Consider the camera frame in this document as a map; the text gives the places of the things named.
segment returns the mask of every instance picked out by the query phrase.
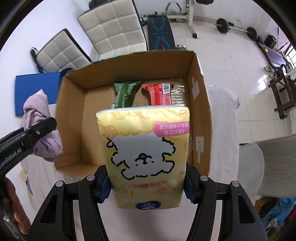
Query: quilted seat cushion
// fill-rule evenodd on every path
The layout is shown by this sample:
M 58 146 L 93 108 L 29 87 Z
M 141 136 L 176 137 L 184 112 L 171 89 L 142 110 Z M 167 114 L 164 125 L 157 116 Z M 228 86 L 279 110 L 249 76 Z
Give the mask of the quilted seat cushion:
M 100 59 L 147 51 L 132 0 L 114 0 L 80 15 L 78 21 Z
M 36 58 L 46 72 L 57 72 L 65 68 L 80 69 L 91 63 L 67 29 L 55 35 L 37 53 Z

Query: tape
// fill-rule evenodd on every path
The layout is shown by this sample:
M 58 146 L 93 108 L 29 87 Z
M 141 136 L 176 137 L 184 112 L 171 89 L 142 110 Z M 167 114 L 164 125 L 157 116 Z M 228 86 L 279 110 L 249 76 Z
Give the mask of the tape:
M 197 81 L 194 80 L 194 77 L 192 77 L 191 82 L 192 82 L 192 96 L 193 96 L 193 100 L 195 100 L 197 95 L 200 93 L 200 89 L 198 87 Z
M 196 137 L 197 162 L 200 163 L 200 154 L 203 153 L 204 137 Z

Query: black bag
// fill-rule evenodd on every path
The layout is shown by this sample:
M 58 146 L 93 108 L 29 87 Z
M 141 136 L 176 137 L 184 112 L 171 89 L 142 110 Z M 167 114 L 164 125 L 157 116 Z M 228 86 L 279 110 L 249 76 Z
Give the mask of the black bag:
M 91 10 L 99 5 L 102 5 L 105 2 L 109 2 L 109 1 L 108 0 L 91 0 L 89 2 L 89 9 Z
M 276 37 L 272 36 L 272 35 L 268 35 L 268 37 L 266 38 L 266 40 L 264 41 L 264 44 L 273 49 L 274 46 L 276 45 L 277 41 L 276 41 Z

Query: barcode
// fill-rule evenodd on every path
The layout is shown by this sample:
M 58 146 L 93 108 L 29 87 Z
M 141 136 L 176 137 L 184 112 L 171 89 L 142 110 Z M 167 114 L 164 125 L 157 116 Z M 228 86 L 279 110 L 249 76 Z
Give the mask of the barcode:
M 163 84 L 163 94 L 170 93 L 170 84 Z

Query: white chair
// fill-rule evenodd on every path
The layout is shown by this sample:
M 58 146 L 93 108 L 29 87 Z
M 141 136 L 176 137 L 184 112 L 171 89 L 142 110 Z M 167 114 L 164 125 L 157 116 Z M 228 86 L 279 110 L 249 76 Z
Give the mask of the white chair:
M 147 51 L 133 0 L 103 3 L 80 15 L 78 21 L 100 59 Z
M 80 69 L 91 59 L 65 28 L 57 33 L 36 54 L 37 61 L 46 72 L 58 72 L 66 68 Z
M 296 196 L 296 134 L 239 149 L 238 182 L 249 198 Z

